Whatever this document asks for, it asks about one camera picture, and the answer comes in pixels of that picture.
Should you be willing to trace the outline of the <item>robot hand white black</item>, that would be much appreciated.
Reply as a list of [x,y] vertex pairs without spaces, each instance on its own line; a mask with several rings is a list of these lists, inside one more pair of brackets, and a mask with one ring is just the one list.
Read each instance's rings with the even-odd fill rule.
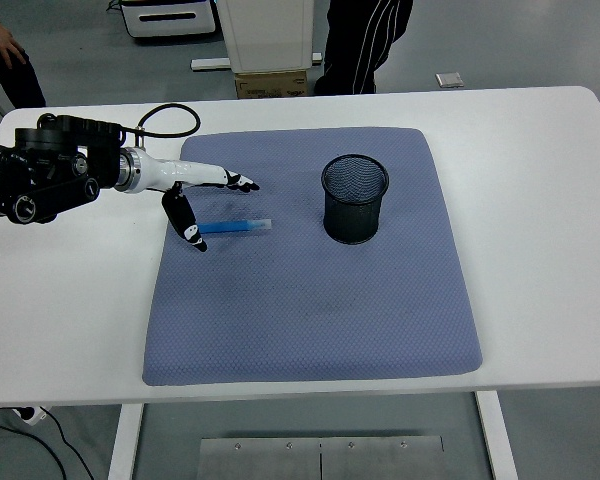
[[212,186],[248,193],[260,189],[248,177],[219,165],[155,159],[139,151],[137,154],[138,164],[132,168],[133,180],[128,192],[162,192],[162,207],[172,227],[183,240],[201,252],[207,250],[207,244],[183,190],[188,187]]

